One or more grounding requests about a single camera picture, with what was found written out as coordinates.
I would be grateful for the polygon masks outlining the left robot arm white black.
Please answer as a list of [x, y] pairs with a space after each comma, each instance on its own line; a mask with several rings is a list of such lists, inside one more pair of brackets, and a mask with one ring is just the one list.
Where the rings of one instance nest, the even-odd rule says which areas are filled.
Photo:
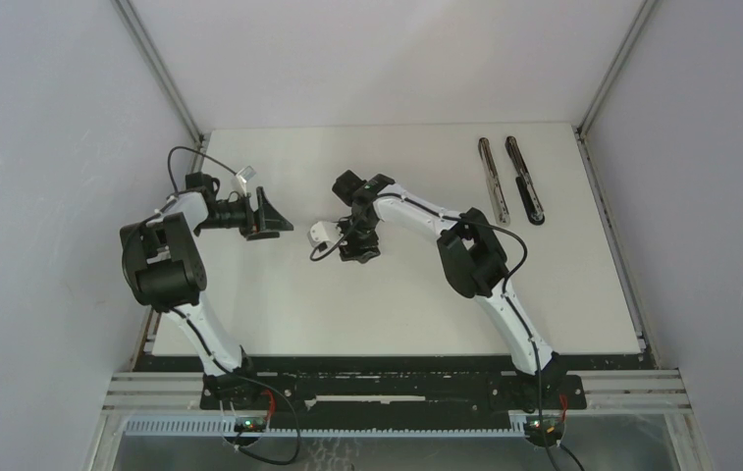
[[239, 231], [247, 241], [277, 238], [292, 223], [269, 201], [263, 187], [248, 192], [255, 172], [237, 172], [237, 190], [221, 199], [218, 179], [196, 172], [186, 176], [186, 188], [177, 190], [146, 219], [120, 230], [121, 265], [135, 300], [172, 319], [197, 352], [205, 375], [231, 375], [224, 397], [239, 409], [260, 399], [260, 381], [243, 372], [248, 361], [240, 342], [224, 329], [206, 288], [208, 275], [197, 238], [207, 230]]

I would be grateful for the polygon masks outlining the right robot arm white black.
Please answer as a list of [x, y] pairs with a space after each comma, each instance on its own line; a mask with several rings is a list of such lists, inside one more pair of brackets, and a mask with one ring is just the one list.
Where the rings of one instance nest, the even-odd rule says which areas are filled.
[[521, 384], [526, 402], [546, 408], [559, 398], [558, 378], [566, 374], [566, 366], [538, 333], [511, 286], [514, 272], [497, 237], [500, 228], [475, 207], [465, 212], [447, 210], [383, 174], [363, 180], [346, 171], [332, 191], [350, 214], [336, 222], [337, 234], [317, 242], [317, 247], [337, 249], [345, 262], [366, 263], [381, 254], [376, 232], [381, 222], [426, 237], [438, 249], [451, 288], [475, 300], [488, 314], [509, 348], [515, 370], [527, 375]]

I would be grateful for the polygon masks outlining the silver black staple remover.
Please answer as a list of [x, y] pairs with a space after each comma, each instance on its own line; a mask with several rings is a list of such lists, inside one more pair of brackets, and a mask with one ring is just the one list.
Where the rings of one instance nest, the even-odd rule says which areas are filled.
[[486, 185], [489, 192], [495, 220], [498, 224], [508, 227], [510, 214], [505, 202], [499, 173], [492, 155], [490, 141], [487, 137], [480, 137], [477, 144], [479, 156], [484, 167]]

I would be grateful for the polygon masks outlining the black stapler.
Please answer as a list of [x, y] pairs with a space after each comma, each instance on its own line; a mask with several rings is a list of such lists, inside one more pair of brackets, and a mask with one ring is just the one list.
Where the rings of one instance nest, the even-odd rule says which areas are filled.
[[542, 226], [546, 221], [544, 209], [534, 188], [531, 174], [523, 159], [517, 139], [509, 135], [505, 139], [504, 147], [516, 172], [515, 183], [527, 219], [534, 226]]

